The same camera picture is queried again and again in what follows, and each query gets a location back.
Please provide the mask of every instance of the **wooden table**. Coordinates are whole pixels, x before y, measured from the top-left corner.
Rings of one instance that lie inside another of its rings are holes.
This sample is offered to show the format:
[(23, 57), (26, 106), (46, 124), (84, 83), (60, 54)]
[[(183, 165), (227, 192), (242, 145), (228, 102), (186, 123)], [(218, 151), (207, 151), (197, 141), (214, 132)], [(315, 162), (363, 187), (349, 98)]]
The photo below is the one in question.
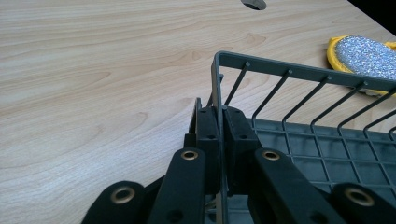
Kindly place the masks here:
[[(219, 50), (329, 67), (332, 36), (396, 41), (346, 0), (266, 3), (252, 10), (239, 0), (1, 2), (0, 223), (79, 223), (107, 186), (163, 175), (195, 97), (208, 99)], [(249, 111), (261, 97), (235, 102)], [(371, 101), (359, 96), (340, 113)], [(267, 116), (284, 111), (274, 105)]]

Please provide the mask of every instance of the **yellow sponge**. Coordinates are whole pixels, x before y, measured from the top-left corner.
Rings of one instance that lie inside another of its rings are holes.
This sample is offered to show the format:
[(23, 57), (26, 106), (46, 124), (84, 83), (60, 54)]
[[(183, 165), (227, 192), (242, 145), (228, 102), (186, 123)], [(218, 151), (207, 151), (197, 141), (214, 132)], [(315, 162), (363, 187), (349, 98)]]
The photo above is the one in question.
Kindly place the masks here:
[(358, 35), (337, 36), (329, 41), (327, 58), (337, 71), (396, 80), (396, 42), (382, 44)]

